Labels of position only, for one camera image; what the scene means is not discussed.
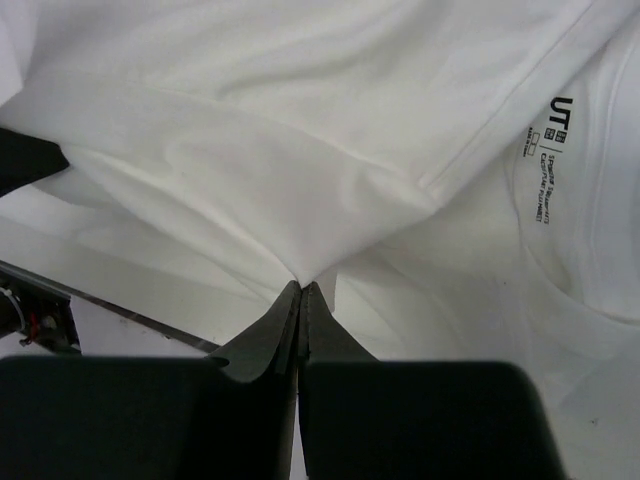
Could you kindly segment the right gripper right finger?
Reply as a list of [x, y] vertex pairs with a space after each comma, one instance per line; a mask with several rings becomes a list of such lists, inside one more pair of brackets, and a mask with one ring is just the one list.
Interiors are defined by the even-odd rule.
[[299, 356], [306, 362], [376, 362], [332, 315], [320, 286], [302, 290]]

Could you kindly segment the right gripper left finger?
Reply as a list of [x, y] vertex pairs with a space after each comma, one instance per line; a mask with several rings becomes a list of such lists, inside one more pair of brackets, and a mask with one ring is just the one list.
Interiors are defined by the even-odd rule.
[[207, 359], [228, 378], [238, 383], [253, 383], [273, 365], [286, 366], [294, 343], [300, 285], [289, 282], [264, 315]]

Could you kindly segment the white graphic t shirt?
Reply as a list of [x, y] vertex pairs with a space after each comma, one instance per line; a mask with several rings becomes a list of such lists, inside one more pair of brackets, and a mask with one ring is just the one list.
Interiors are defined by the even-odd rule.
[[635, 1], [5, 1], [1, 124], [68, 168], [1, 257], [223, 342], [319, 281], [384, 357], [491, 357], [550, 402], [639, 343], [536, 266], [501, 154]]

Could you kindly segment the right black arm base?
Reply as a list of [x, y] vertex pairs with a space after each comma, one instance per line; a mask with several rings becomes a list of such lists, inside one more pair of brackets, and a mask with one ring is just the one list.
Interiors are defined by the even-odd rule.
[[71, 296], [34, 274], [1, 263], [1, 338], [11, 335], [23, 347], [81, 354]]

